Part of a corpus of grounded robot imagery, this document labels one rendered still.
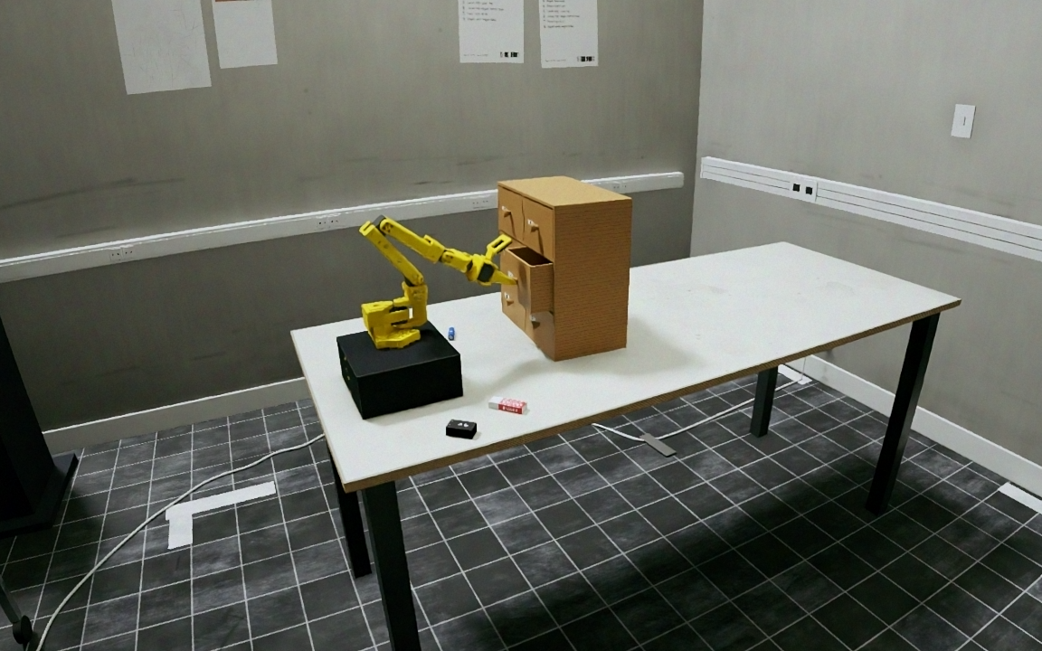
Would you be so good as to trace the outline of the red and white eraser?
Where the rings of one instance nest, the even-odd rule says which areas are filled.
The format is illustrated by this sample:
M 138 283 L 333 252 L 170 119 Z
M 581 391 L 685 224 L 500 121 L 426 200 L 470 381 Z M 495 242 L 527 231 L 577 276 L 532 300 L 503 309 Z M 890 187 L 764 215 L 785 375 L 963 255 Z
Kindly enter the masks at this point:
M 517 400 L 508 399 L 507 397 L 492 397 L 489 400 L 488 407 L 495 410 L 503 410 L 512 414 L 524 414 L 526 411 L 526 402 L 521 402 Z

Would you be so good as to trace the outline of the brown wooden chest of drawers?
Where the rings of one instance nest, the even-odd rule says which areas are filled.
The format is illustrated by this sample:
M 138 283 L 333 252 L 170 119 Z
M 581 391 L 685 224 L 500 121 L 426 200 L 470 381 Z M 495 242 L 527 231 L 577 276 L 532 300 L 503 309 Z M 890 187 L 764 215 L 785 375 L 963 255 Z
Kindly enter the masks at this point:
M 566 176 L 497 182 L 553 209 L 554 362 L 626 349 L 628 330 L 632 198 Z

